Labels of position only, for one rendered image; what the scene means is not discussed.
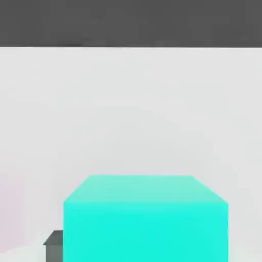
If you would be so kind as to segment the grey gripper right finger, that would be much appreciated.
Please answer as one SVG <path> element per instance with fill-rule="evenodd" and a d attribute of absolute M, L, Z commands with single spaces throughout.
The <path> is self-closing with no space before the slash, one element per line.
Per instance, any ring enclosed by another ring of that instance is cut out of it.
<path fill-rule="evenodd" d="M 262 257 L 244 246 L 230 244 L 229 262 L 262 262 Z"/>

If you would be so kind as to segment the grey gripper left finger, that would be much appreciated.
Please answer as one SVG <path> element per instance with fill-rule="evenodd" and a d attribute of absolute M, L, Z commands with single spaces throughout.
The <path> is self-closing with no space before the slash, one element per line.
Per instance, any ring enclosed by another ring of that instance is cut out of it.
<path fill-rule="evenodd" d="M 29 245 L 4 252 L 4 262 L 63 262 L 63 231 L 54 230 Z"/>

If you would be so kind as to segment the small cyan cube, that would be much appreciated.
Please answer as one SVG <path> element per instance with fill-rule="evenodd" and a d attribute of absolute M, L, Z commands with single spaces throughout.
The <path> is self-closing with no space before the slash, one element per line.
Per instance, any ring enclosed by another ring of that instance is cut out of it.
<path fill-rule="evenodd" d="M 193 176 L 93 175 L 63 204 L 63 262 L 228 257 L 228 204 Z"/>

